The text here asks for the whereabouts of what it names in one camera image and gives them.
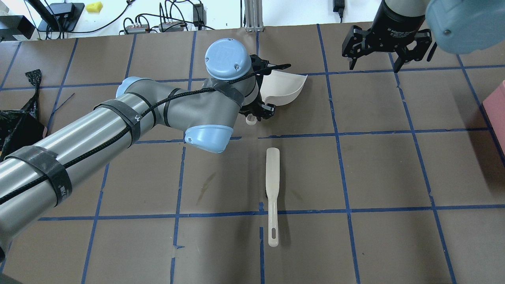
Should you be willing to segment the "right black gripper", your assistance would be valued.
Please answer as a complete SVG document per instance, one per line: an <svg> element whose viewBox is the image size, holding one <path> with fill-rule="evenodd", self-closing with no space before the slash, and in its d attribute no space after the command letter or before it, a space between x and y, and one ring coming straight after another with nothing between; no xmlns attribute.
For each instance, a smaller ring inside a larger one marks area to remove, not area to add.
<svg viewBox="0 0 505 284"><path fill-rule="evenodd" d="M342 56L355 70L359 58L374 52L397 54L394 72L404 64L421 61L432 45L431 30L421 29L428 0L382 0L371 27L350 27L342 43Z"/></svg>

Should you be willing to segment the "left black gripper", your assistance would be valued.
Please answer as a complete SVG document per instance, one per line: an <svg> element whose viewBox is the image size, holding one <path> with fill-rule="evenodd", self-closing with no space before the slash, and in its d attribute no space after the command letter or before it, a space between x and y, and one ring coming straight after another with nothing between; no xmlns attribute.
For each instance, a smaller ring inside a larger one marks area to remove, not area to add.
<svg viewBox="0 0 505 284"><path fill-rule="evenodd" d="M281 64L280 66L271 64L268 60L261 59L257 54L251 54L251 68L255 75L255 87L253 91L246 96L246 101L239 110L239 114L244 117L252 115L257 121L270 119L276 106L265 103L261 97L261 87L265 76L270 76L273 70L285 70L291 67L291 64Z"/></svg>

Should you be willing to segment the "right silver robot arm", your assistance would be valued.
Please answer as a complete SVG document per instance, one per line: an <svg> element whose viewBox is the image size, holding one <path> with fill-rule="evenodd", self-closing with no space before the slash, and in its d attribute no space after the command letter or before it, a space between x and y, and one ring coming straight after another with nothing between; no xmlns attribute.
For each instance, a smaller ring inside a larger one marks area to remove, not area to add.
<svg viewBox="0 0 505 284"><path fill-rule="evenodd" d="M371 27L350 27L342 43L349 68L374 52L397 54L393 72L440 47L451 54L485 50L504 40L503 0L383 0Z"/></svg>

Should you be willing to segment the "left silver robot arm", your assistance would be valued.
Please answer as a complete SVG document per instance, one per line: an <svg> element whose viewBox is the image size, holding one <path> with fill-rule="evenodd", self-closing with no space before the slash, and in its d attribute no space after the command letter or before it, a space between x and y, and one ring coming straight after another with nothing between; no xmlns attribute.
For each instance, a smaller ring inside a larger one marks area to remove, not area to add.
<svg viewBox="0 0 505 284"><path fill-rule="evenodd" d="M1 162L1 260L11 241L47 210L61 205L100 167L132 147L157 125L183 131L189 145L225 151L238 115L271 118L260 96L262 76L290 64L270 64L234 38L212 43L205 55L209 78L200 90L175 88L131 76L115 99Z"/></svg>

